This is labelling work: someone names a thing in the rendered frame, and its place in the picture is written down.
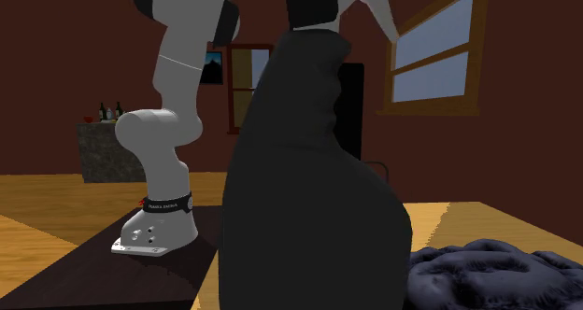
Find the black upright flat panel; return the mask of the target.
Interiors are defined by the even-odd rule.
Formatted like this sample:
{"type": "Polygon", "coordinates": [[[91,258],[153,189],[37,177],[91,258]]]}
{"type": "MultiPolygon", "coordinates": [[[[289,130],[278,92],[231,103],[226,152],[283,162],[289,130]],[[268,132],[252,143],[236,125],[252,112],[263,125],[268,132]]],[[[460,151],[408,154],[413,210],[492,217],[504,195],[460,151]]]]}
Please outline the black upright flat panel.
{"type": "Polygon", "coordinates": [[[342,63],[338,70],[341,93],[334,104],[334,135],[343,150],[362,156],[364,65],[342,63]]]}

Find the narrow red framed window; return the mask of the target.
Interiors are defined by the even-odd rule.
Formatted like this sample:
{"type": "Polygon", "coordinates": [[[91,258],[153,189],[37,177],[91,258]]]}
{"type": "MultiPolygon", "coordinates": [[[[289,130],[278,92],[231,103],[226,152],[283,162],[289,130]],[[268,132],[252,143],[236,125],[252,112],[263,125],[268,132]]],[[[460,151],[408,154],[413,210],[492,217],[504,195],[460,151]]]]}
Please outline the narrow red framed window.
{"type": "Polygon", "coordinates": [[[233,44],[227,47],[229,134],[239,133],[272,50],[270,44],[233,44]]]}

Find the grey stone sideboard with bottles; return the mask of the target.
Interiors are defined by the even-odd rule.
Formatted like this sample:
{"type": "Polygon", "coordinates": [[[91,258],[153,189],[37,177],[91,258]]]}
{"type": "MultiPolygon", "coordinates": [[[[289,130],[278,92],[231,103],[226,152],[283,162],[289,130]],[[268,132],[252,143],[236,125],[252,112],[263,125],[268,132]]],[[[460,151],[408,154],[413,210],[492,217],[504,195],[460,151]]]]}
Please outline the grey stone sideboard with bottles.
{"type": "Polygon", "coordinates": [[[81,175],[85,183],[145,182],[138,158],[124,148],[115,135],[120,103],[112,110],[100,104],[98,120],[85,117],[76,125],[81,175]]]}

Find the large wooden framed window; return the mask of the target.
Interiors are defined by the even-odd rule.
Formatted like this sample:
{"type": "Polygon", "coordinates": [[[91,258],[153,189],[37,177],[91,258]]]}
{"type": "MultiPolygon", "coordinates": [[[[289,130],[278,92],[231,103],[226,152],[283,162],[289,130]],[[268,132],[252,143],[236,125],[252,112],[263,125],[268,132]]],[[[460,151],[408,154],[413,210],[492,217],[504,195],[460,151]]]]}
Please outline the large wooden framed window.
{"type": "Polygon", "coordinates": [[[387,45],[382,116],[477,116],[488,0],[435,0],[387,45]]]}

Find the dark robot stand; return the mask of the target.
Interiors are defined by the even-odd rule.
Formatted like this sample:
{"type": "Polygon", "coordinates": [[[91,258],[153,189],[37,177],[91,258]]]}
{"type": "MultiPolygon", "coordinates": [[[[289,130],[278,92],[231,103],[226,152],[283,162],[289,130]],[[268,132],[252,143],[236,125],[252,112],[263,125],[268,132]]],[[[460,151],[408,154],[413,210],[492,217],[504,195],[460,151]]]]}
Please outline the dark robot stand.
{"type": "Polygon", "coordinates": [[[0,310],[190,310],[215,256],[221,207],[192,209],[198,237],[161,257],[113,254],[135,208],[0,299],[0,310]]]}

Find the dark blue crumpled blanket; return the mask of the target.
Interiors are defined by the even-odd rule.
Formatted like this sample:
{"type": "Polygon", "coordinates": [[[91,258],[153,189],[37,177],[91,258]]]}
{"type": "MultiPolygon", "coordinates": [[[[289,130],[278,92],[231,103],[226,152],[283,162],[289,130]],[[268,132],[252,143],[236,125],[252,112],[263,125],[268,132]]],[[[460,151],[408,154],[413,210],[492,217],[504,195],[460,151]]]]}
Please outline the dark blue crumpled blanket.
{"type": "Polygon", "coordinates": [[[425,247],[410,256],[403,310],[583,310],[583,265],[492,239],[425,247]]]}

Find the dark framed wall picture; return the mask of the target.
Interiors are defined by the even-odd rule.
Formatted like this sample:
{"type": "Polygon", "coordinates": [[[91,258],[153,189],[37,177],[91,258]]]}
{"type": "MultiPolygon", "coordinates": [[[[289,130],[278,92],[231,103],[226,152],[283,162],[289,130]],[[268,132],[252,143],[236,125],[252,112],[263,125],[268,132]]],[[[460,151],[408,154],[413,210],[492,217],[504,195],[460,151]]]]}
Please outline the dark framed wall picture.
{"type": "Polygon", "coordinates": [[[220,51],[208,51],[200,78],[201,84],[222,85],[222,53],[220,51]]]}

